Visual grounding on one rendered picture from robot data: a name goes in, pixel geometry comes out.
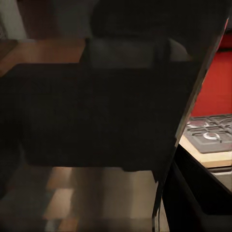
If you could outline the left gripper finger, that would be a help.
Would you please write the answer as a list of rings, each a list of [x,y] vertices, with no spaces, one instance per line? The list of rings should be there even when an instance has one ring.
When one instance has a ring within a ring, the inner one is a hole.
[[[162,200],[170,232],[232,232],[232,192],[180,144]]]

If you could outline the bottle of coffee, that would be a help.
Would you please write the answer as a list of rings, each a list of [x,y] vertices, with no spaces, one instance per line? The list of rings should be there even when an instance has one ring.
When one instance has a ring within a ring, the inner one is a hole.
[[[160,232],[167,175],[231,10],[0,0],[0,232]]]

